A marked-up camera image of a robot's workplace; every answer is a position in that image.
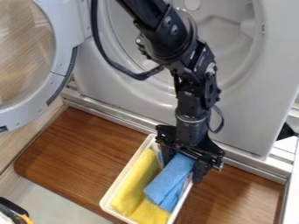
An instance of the washing machine door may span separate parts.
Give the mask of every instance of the washing machine door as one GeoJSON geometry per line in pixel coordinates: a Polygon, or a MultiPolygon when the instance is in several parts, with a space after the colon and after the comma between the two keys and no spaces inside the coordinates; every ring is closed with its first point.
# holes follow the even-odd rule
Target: washing machine door
{"type": "Polygon", "coordinates": [[[71,74],[75,46],[84,41],[76,31],[75,1],[37,3],[0,1],[0,132],[46,111],[71,74]]]}
{"type": "MultiPolygon", "coordinates": [[[[168,0],[188,11],[216,55],[226,124],[212,138],[266,156],[298,91],[297,0],[168,0]]],[[[155,64],[137,50],[138,30],[116,1],[99,2],[107,54],[142,72],[155,64]]],[[[75,80],[82,94],[163,123],[175,124],[177,105],[168,71],[138,81],[111,68],[89,39],[79,49],[75,80]]],[[[219,119],[212,117],[212,126],[219,119]]]]}

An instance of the bolt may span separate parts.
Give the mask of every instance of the bolt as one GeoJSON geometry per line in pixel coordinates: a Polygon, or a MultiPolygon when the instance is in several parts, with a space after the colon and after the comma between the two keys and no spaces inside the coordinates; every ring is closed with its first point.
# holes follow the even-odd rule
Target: bolt
{"type": "Polygon", "coordinates": [[[174,24],[170,29],[170,35],[175,36],[175,35],[177,35],[177,32],[178,32],[177,25],[174,24]]]}
{"type": "Polygon", "coordinates": [[[163,26],[164,27],[170,27],[171,25],[171,17],[170,16],[167,16],[163,22],[163,26]]]}
{"type": "Polygon", "coordinates": [[[265,24],[261,25],[261,32],[262,32],[262,34],[265,34],[265,24]]]}

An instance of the door glass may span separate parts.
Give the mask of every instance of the door glass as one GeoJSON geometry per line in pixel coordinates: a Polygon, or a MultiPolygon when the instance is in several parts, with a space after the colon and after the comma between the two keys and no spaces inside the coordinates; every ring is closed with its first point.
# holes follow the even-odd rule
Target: door glass
{"type": "Polygon", "coordinates": [[[31,0],[0,0],[0,106],[40,87],[54,52],[51,26],[31,0]]]}

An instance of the black cable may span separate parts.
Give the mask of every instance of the black cable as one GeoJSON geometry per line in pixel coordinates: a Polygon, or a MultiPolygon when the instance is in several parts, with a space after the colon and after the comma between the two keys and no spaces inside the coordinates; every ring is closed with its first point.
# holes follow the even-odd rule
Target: black cable
{"type": "Polygon", "coordinates": [[[163,70],[163,66],[158,66],[155,67],[148,72],[144,73],[133,73],[130,70],[128,70],[126,67],[118,64],[117,62],[111,60],[105,53],[104,48],[101,44],[101,39],[99,35],[99,27],[98,27],[98,0],[92,0],[91,2],[91,26],[92,26],[92,31],[93,31],[93,36],[94,36],[94,42],[101,53],[101,56],[104,58],[104,60],[113,68],[116,70],[127,74],[128,76],[139,80],[139,81],[145,81],[148,79],[150,76],[154,74],[158,74],[163,70]]]}

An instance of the washing machine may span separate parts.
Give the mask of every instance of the washing machine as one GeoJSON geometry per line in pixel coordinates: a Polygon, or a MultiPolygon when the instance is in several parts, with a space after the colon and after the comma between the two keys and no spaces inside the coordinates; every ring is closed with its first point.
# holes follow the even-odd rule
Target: washing machine
{"type": "MultiPolygon", "coordinates": [[[[82,95],[158,123],[175,124],[177,99],[169,71],[165,69],[146,81],[139,81],[113,69],[102,58],[91,37],[89,2],[33,2],[51,24],[47,32],[52,33],[52,39],[45,40],[45,31],[36,34],[34,39],[38,44],[34,47],[39,51],[32,57],[43,58],[38,55],[52,51],[52,61],[45,59],[47,66],[36,71],[28,67],[30,57],[27,58],[29,62],[23,59],[23,64],[16,62],[16,67],[24,67],[24,78],[18,83],[1,81],[2,89],[10,85],[20,89],[13,99],[2,101],[1,131],[22,127],[45,112],[65,86],[73,67],[74,79],[82,95]],[[49,49],[43,49],[46,41],[52,41],[49,49]]],[[[299,3],[296,0],[168,2],[194,17],[199,36],[208,42],[216,55],[219,86],[223,90],[218,106],[226,125],[218,135],[211,135],[212,139],[267,156],[298,94],[299,30],[295,29],[295,21],[299,18],[296,12],[299,3]]],[[[116,1],[100,0],[98,13],[102,44],[111,59],[135,72],[156,66],[138,52],[135,41],[139,32],[116,1]]],[[[13,19],[17,21],[12,17],[7,23],[13,23],[13,19]]],[[[31,20],[33,24],[38,21],[34,14],[31,20]]],[[[34,24],[34,32],[23,35],[38,33],[37,27],[41,24],[34,24]]],[[[6,48],[1,51],[6,58],[18,54],[10,52],[9,45],[6,48]]],[[[218,122],[219,118],[213,115],[212,126],[218,122]]]]}

